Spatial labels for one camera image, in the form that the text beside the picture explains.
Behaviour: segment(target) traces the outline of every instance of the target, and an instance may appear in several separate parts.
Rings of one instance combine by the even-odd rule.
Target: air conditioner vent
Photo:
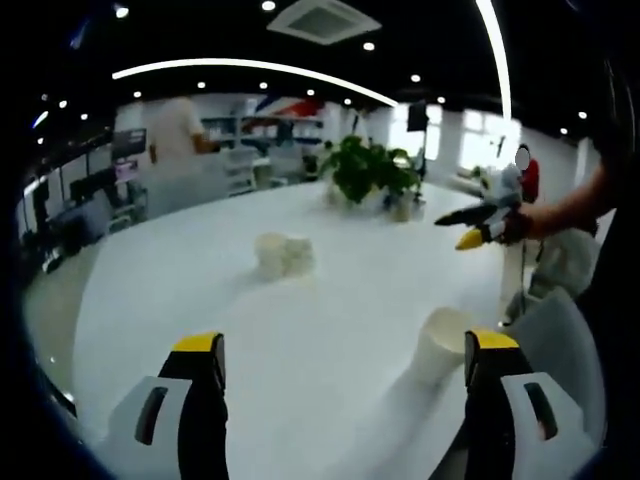
[[[331,45],[380,27],[372,18],[338,0],[300,0],[284,9],[267,29]]]

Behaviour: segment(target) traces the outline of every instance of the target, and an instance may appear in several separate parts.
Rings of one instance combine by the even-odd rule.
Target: black ceiling
[[[304,96],[313,88],[319,98],[349,96],[356,105],[371,103],[326,83],[249,68],[189,67],[111,79],[114,71],[181,58],[270,61],[333,75],[400,101],[429,92],[444,95],[449,108],[501,108],[491,45],[472,0],[347,0],[382,28],[330,46],[266,30],[291,0],[276,0],[273,12],[262,11],[261,0],[121,3],[130,9],[124,19],[116,18],[109,3],[89,3],[66,13],[55,33],[47,32],[50,53],[39,65],[42,73],[29,108],[34,118],[45,109],[50,117],[34,138],[67,142],[82,124],[80,113],[88,113],[100,129],[113,120],[116,105],[132,101],[135,90],[147,99],[202,93],[199,81],[206,82],[205,92],[257,92],[259,82],[267,81],[270,92],[283,95]],[[514,115],[548,132],[563,126],[577,136],[587,133],[577,113],[597,110],[601,85],[599,55],[585,23],[563,0],[494,0],[493,5],[507,53]],[[76,50],[70,41],[82,25]],[[364,41],[374,42],[375,50],[364,51]],[[414,73],[422,77],[419,84],[410,81]],[[48,102],[40,100],[42,93]],[[65,110],[57,108],[60,99],[69,102]]]

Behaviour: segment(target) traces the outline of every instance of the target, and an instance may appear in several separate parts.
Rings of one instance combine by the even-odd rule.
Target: white cup
[[[441,307],[427,318],[418,334],[418,345],[406,374],[430,387],[445,380],[464,361],[465,332],[471,316]]]

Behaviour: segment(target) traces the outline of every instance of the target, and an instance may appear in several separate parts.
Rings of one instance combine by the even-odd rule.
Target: red object
[[[529,166],[524,171],[522,180],[522,197],[525,202],[533,203],[538,198],[540,188],[540,165],[535,158],[529,161]]]

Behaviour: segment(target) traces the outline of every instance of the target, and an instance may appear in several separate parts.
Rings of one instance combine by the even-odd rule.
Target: white table
[[[231,478],[321,477],[327,466],[344,463],[356,425],[370,423],[435,308],[495,324],[500,248],[456,252],[465,227],[433,226],[472,197],[424,185],[425,218],[395,224],[330,210],[323,189],[303,185],[214,202],[108,238],[75,339],[75,392],[88,443],[106,435],[111,410],[143,376],[158,373],[174,343],[218,330],[226,335]],[[314,274],[257,280],[253,242],[268,231],[310,237]],[[417,452],[428,463],[418,465],[421,478],[462,419],[460,371],[444,395],[428,423],[399,419],[405,427],[398,428],[420,429],[414,450],[426,445],[426,453]],[[421,406],[407,408],[423,416]],[[393,437],[388,429],[395,427],[382,428]]]

